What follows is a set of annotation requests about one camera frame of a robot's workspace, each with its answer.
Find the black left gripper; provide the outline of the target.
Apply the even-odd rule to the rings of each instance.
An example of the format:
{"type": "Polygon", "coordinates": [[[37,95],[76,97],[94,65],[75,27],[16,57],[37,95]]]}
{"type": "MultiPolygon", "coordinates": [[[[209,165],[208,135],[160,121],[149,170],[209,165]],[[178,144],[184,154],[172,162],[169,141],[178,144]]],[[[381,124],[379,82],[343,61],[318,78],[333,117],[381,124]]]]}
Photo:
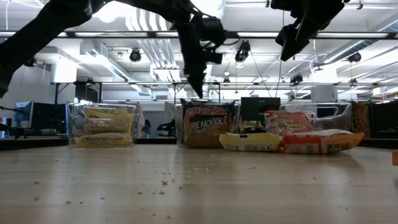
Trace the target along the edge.
{"type": "Polygon", "coordinates": [[[181,53],[183,55],[185,76],[199,98],[203,98],[203,83],[207,63],[220,64],[223,55],[217,53],[214,44],[201,40],[202,14],[194,15],[188,22],[176,22],[181,53]]]}

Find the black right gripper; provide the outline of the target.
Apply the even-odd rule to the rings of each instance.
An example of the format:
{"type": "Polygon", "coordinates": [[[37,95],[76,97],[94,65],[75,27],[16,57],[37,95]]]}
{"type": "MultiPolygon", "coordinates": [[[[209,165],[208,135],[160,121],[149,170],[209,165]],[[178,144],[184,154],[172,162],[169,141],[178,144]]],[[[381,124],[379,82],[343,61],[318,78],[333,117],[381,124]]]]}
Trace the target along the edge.
{"type": "MultiPolygon", "coordinates": [[[[275,38],[282,47],[280,59],[286,62],[300,53],[309,43],[308,40],[318,31],[325,29],[344,8],[342,0],[300,0],[299,27],[283,26],[275,38]]],[[[272,9],[291,9],[291,0],[271,0],[272,9]]]]}

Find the black background equipment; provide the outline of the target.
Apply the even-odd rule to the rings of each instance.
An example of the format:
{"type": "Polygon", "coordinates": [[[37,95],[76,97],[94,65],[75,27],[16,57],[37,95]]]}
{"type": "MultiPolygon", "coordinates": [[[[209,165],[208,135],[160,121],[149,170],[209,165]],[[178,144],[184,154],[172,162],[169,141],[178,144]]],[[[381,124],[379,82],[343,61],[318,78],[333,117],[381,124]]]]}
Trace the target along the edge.
{"type": "Polygon", "coordinates": [[[175,137],[175,120],[171,120],[169,123],[165,124],[160,124],[157,127],[158,131],[165,131],[167,132],[167,135],[160,134],[160,136],[165,136],[165,137],[175,137]]]}

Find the black background monitor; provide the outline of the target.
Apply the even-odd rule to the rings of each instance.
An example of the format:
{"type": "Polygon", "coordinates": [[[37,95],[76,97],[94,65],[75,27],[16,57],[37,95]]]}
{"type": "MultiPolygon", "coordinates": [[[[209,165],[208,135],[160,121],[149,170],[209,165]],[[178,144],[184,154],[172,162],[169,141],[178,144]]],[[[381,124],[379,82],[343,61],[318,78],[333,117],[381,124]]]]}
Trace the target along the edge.
{"type": "Polygon", "coordinates": [[[270,97],[242,97],[241,120],[259,121],[263,126],[266,123],[266,111],[278,111],[280,98],[270,97]]]}

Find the orange patterned hanging cloth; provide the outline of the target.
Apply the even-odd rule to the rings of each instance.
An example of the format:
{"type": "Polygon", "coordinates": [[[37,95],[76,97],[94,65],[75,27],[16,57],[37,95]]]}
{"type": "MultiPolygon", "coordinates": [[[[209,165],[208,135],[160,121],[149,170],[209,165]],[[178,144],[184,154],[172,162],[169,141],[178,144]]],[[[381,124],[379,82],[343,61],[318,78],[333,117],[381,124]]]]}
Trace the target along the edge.
{"type": "Polygon", "coordinates": [[[352,103],[351,131],[353,133],[364,133],[364,138],[371,136],[369,122],[369,105],[364,102],[352,103]]]}

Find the black screen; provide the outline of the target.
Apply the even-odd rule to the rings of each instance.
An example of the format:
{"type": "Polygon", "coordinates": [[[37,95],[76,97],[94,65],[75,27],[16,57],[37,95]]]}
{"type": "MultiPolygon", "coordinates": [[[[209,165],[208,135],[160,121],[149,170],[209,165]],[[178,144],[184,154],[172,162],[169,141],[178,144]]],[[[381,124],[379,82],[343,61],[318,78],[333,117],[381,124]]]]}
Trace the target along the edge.
{"type": "Polygon", "coordinates": [[[66,104],[34,103],[30,128],[36,135],[66,134],[66,104]]]}

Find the computer monitor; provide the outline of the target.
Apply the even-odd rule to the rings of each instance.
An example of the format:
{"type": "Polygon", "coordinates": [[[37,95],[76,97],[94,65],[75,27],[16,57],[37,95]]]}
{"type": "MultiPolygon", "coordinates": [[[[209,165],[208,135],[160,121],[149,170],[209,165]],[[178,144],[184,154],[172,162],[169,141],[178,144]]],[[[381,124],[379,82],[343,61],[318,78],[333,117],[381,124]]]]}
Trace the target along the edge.
{"type": "Polygon", "coordinates": [[[33,101],[25,101],[16,103],[16,112],[14,114],[14,121],[17,127],[22,127],[23,121],[30,122],[32,116],[34,102],[33,101]]]}

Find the white rectangular ceiling duct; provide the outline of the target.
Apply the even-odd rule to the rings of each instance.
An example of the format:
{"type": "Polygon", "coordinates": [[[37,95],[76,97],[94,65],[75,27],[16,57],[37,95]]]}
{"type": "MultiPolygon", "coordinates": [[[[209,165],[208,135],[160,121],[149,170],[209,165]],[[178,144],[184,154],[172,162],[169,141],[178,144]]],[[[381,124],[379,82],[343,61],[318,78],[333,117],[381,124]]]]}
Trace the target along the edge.
{"type": "Polygon", "coordinates": [[[80,54],[89,56],[90,60],[101,65],[107,71],[113,74],[117,82],[128,83],[138,94],[142,96],[151,96],[152,90],[143,85],[137,85],[137,81],[132,79],[122,67],[116,64],[109,57],[109,50],[103,43],[96,44],[92,40],[84,40],[80,44],[80,54]]]}

